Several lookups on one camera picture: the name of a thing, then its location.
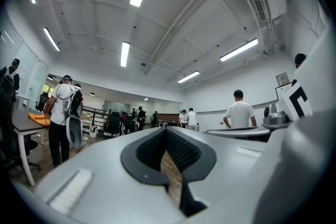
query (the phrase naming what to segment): backpack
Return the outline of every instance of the backpack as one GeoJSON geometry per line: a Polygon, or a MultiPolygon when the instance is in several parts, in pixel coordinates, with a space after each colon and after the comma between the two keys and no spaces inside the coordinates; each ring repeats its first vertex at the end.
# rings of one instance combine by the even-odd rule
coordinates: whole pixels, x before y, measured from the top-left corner
{"type": "Polygon", "coordinates": [[[12,98],[14,90],[14,76],[17,74],[17,71],[14,71],[12,74],[9,74],[9,68],[6,70],[6,73],[0,78],[0,94],[5,98],[12,98]]]}

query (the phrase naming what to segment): white t-shirt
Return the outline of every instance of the white t-shirt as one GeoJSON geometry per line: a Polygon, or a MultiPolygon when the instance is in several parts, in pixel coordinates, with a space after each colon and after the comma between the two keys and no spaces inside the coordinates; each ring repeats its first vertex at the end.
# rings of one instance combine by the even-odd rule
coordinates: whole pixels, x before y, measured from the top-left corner
{"type": "Polygon", "coordinates": [[[187,114],[183,115],[183,113],[181,113],[178,118],[181,120],[181,123],[186,123],[187,117],[188,117],[187,114]]]}
{"type": "Polygon", "coordinates": [[[227,110],[225,117],[231,118],[231,128],[248,127],[248,120],[255,116],[252,106],[244,101],[233,103],[227,110]]]}
{"type": "Polygon", "coordinates": [[[194,111],[188,113],[188,126],[191,125],[197,125],[196,113],[194,111]]]}
{"type": "Polygon", "coordinates": [[[50,120],[58,125],[65,125],[65,118],[67,113],[63,109],[63,104],[65,100],[61,100],[60,98],[66,98],[70,95],[70,93],[75,89],[70,84],[59,84],[55,87],[52,97],[56,98],[53,109],[51,110],[51,118],[50,120]]]}

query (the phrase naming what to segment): gray plastic panel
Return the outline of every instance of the gray plastic panel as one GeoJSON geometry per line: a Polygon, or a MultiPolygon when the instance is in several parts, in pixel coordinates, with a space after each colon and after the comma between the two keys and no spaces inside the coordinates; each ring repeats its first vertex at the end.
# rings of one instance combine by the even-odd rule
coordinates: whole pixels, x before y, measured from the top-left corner
{"type": "Polygon", "coordinates": [[[255,128],[248,127],[245,129],[208,130],[205,133],[221,137],[251,137],[270,135],[271,130],[263,126],[259,126],[255,128]]]}
{"type": "Polygon", "coordinates": [[[69,217],[83,223],[173,223],[184,219],[163,186],[135,180],[123,168],[122,150],[159,128],[124,135],[86,148],[47,175],[34,189],[44,202],[50,201],[78,169],[93,173],[69,217]]]}
{"type": "Polygon", "coordinates": [[[217,162],[205,180],[188,184],[194,200],[208,207],[219,201],[248,174],[266,146],[263,142],[234,140],[186,129],[183,133],[209,145],[216,152],[217,162]]]}

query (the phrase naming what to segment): black mesh grille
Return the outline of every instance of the black mesh grille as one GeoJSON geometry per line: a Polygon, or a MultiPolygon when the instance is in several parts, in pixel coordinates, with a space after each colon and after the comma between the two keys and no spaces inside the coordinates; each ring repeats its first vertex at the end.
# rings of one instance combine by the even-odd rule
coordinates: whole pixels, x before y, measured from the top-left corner
{"type": "Polygon", "coordinates": [[[165,132],[142,143],[136,149],[137,158],[145,165],[160,171],[161,159],[166,150],[165,132]]]}
{"type": "Polygon", "coordinates": [[[197,162],[201,156],[201,151],[196,146],[170,132],[167,136],[167,151],[180,173],[197,162]]]}

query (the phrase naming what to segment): white desk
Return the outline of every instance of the white desk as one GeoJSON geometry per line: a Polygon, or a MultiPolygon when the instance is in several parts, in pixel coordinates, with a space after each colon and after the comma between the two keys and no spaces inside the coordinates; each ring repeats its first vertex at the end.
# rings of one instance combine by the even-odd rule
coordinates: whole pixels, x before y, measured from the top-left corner
{"type": "Polygon", "coordinates": [[[30,98],[23,95],[22,93],[15,93],[15,97],[27,101],[26,109],[28,110],[30,98]]]}
{"type": "Polygon", "coordinates": [[[31,175],[26,150],[25,150],[25,142],[24,135],[40,133],[41,135],[41,144],[44,143],[43,132],[48,128],[46,126],[42,126],[32,119],[28,117],[28,111],[26,110],[13,110],[12,112],[12,121],[14,126],[14,131],[17,133],[19,140],[19,148],[20,155],[23,163],[23,168],[28,177],[29,183],[34,187],[35,182],[33,176],[31,175]]]}

